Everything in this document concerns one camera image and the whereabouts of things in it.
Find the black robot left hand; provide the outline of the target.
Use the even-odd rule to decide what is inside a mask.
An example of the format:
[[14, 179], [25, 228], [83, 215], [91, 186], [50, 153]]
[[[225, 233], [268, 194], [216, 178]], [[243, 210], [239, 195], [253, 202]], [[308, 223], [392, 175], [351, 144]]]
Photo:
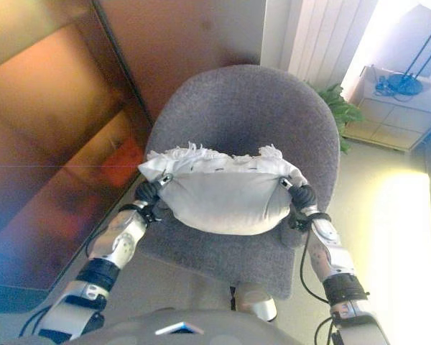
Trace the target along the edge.
[[141, 210], [152, 212], [155, 205], [159, 201], [159, 192], [172, 181], [172, 174], [165, 174], [156, 180], [144, 181], [140, 183], [134, 193], [133, 204]]

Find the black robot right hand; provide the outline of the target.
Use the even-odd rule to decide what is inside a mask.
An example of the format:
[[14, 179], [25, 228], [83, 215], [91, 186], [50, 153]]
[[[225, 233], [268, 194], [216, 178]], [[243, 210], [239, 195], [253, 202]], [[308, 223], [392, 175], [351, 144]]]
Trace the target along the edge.
[[318, 205], [315, 192], [310, 185], [298, 187], [284, 177], [279, 179], [279, 184], [287, 190], [291, 196], [292, 204], [298, 211]]

